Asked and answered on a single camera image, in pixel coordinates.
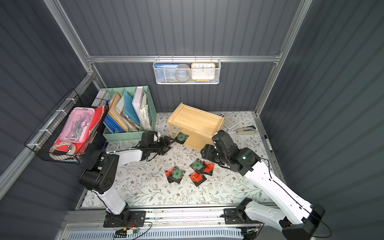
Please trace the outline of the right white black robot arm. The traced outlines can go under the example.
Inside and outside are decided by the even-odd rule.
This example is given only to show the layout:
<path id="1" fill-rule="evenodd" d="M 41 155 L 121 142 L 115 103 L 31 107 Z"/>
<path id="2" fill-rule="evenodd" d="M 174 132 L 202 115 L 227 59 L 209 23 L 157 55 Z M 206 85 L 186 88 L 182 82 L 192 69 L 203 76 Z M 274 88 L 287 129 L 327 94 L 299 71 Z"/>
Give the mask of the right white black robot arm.
<path id="1" fill-rule="evenodd" d="M 266 193 L 278 206 L 270 208 L 244 198 L 229 219 L 244 224 L 261 222 L 282 232 L 287 240 L 310 240 L 322 223 L 325 209 L 312 205 L 292 191 L 276 177 L 261 157 L 249 148 L 239 149 L 230 135 L 220 130 L 212 137 L 213 143 L 201 150 L 204 160 L 228 166 Z"/>

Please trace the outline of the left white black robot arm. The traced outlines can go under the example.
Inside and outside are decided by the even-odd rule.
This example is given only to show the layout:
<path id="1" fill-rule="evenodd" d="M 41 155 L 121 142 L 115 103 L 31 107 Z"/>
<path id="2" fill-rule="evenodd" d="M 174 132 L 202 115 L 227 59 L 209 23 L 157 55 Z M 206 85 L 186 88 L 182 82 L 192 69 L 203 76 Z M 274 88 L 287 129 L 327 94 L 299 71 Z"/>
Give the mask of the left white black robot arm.
<path id="1" fill-rule="evenodd" d="M 80 183 L 97 195 L 104 203 L 107 213 L 113 216 L 128 215 L 128 204 L 119 196 L 114 187 L 116 173 L 119 167 L 148 161 L 152 153 L 162 156 L 171 149 L 175 142 L 168 136 L 162 136 L 159 132 L 144 131 L 142 138 L 136 146 L 127 150 L 104 152 L 97 150 L 91 156 L 91 162 L 87 164 Z"/>

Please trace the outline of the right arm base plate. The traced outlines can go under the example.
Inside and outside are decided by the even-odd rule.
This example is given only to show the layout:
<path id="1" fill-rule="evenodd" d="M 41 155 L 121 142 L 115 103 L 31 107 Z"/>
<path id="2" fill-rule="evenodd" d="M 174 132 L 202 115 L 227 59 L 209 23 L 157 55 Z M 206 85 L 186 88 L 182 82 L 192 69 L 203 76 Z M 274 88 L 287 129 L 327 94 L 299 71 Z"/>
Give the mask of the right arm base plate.
<path id="1" fill-rule="evenodd" d="M 258 225 L 259 221 L 253 221 L 249 219 L 244 213 L 240 213 L 236 208 L 227 208 L 224 209 L 224 213 L 221 215 L 221 218 L 225 219 L 227 225 L 236 225 L 236 224 L 253 224 Z"/>

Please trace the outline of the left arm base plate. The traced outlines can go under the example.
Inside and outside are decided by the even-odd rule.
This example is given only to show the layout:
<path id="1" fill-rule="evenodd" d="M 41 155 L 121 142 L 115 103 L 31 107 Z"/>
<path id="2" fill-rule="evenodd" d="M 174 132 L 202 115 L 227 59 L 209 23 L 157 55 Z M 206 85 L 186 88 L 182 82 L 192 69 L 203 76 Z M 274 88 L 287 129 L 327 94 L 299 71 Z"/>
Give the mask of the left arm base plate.
<path id="1" fill-rule="evenodd" d="M 146 211 L 123 211 L 120 215 L 106 212 L 104 228 L 142 227 L 146 219 Z"/>

